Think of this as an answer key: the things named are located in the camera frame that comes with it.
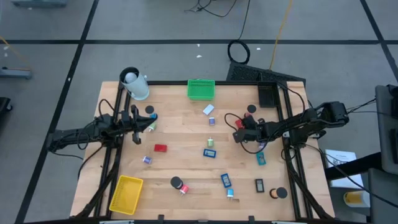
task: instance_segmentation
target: wooden table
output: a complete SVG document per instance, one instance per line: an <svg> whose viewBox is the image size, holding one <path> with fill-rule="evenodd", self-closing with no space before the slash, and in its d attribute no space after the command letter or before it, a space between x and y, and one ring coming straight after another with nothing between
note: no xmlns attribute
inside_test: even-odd
<svg viewBox="0 0 398 224"><path fill-rule="evenodd" d="M307 104L302 82L289 82L288 86L300 93ZM118 82L103 82L98 99L106 98L113 105L117 87ZM135 104L143 116L146 116L145 107L152 105L159 115L157 129L151 133L140 133L141 145L133 143L131 134L125 136L119 169L119 175L144 179L138 207L134 215L113 212L112 218L155 220L159 214L164 214L166 220L248 220L250 215L254 215L256 220L295 220L286 165L280 158L283 148L281 138L268 144L264 150L267 164L259 166L255 155L244 152L240 144L234 142L234 130L224 122L226 113L242 116L250 104L257 106L253 114L255 119L278 121L276 109L259 107L257 86L217 85L215 99L211 102L189 100L185 85L153 85L149 88L148 99L131 100L131 104ZM291 92L289 96L293 114L301 113L300 98ZM280 99L284 118L287 118L282 91ZM215 109L205 116L202 111L209 103ZM107 106L102 111L112 112ZM210 116L216 119L215 126L208 124ZM232 116L228 118L233 125L235 120ZM214 149L217 150L215 159L203 156L208 138L214 139ZM309 139L307 143L318 147L314 139ZM155 144L166 144L167 152L154 152ZM85 158L99 145L90 144ZM257 143L248 143L248 149L257 150ZM320 154L310 147L301 149L301 153L308 189L325 211L334 216ZM81 211L98 188L104 154L105 149L83 168L71 215ZM151 165L142 162L144 156L153 159ZM234 189L232 201L226 198L226 189L220 179L224 173L229 174ZM190 187L188 194L181 197L179 191L170 185L173 176L179 176ZM254 179L260 178L264 180L264 193L256 193ZM287 198L275 200L269 196L270 189L278 187L287 189ZM101 214L105 214L108 194L108 191L104 194ZM305 217L298 187L297 194L301 216Z"/></svg>

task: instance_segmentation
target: white cup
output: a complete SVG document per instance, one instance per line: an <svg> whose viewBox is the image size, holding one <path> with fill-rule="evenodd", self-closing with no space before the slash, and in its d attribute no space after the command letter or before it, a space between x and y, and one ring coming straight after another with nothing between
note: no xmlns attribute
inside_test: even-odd
<svg viewBox="0 0 398 224"><path fill-rule="evenodd" d="M135 100L144 100L149 96L147 77L140 74L138 69L125 68L120 73L119 80Z"/></svg>

